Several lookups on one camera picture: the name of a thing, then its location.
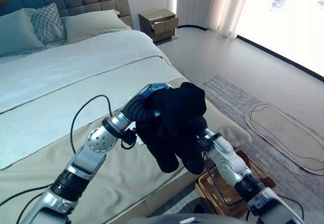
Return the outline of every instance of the pillow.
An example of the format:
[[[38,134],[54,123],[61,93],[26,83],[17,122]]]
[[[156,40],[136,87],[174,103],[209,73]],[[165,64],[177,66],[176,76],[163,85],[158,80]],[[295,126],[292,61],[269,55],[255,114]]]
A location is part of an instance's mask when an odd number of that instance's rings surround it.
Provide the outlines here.
[[[76,43],[103,33],[131,30],[117,15],[119,12],[116,10],[105,10],[63,17],[67,43]]]
[[[36,9],[31,17],[35,34],[44,44],[66,41],[66,31],[61,21],[56,4]]]
[[[36,52],[44,44],[30,22],[35,9],[21,9],[0,17],[0,56]]]

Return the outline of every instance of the bedside table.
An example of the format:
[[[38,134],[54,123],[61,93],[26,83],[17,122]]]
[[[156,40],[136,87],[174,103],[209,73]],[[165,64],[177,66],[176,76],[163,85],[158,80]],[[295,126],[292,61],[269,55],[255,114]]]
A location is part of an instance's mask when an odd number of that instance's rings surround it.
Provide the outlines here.
[[[167,9],[154,9],[138,14],[141,31],[157,42],[172,37],[179,19]]]

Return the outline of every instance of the brown basket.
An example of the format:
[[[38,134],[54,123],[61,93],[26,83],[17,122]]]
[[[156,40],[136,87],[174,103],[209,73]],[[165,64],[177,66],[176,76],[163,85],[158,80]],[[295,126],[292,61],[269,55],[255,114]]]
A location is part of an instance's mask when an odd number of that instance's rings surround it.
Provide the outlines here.
[[[271,179],[271,177],[265,173],[261,167],[259,167],[247,154],[243,151],[236,152],[246,163],[246,165],[250,168],[252,173],[259,178],[266,187],[273,189],[276,187],[276,183]],[[241,197],[237,194],[236,190],[226,183],[226,181],[221,177],[217,168],[210,170],[214,181],[221,191],[226,203],[231,205],[239,200]],[[199,195],[205,197],[209,203],[212,205],[216,213],[226,216],[232,216],[236,218],[242,218],[247,213],[248,209],[246,208],[246,203],[241,201],[232,206],[227,206],[223,201],[220,193],[215,188],[212,178],[209,176],[209,173],[206,172],[198,179],[198,186],[201,191],[198,191]]]

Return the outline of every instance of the floor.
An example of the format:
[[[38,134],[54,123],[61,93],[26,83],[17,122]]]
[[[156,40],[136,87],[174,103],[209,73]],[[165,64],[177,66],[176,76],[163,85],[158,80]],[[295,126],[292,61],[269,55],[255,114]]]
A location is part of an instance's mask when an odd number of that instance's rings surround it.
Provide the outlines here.
[[[158,47],[191,82],[219,74],[323,136],[323,82],[239,39],[196,28],[176,29],[176,36]]]

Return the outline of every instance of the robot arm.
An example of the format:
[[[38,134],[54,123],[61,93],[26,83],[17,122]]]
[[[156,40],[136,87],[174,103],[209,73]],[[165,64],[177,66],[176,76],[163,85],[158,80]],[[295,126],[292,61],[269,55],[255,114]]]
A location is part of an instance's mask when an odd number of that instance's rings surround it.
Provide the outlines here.
[[[83,191],[117,140],[136,139],[133,131],[126,130],[130,123],[159,116],[158,111],[145,108],[145,99],[156,90],[168,88],[168,84],[147,85],[123,109],[111,118],[105,118],[101,127],[93,129],[86,144],[74,155],[55,183],[42,194],[22,223],[70,223],[67,216],[77,206]],[[217,151],[213,160],[220,174],[238,191],[252,213],[259,216],[260,223],[303,223],[288,205],[252,175],[244,161],[234,152],[232,145],[221,134],[215,134],[206,128],[199,137],[213,144]]]
[[[130,123],[159,116],[156,111],[142,110],[145,99],[154,91],[169,87],[169,84],[147,85],[123,109],[111,118],[105,118],[101,127],[93,129],[86,144],[76,152],[54,184],[46,189],[22,223],[69,223],[67,216],[77,206],[83,191],[105,161],[107,153],[119,138],[124,139],[132,134],[130,130],[126,130]]]
[[[216,155],[212,157],[219,173],[234,187],[253,215],[261,224],[302,224],[303,220],[270,188],[256,178],[239,157],[232,145],[221,134],[205,129],[200,139],[213,144]]]

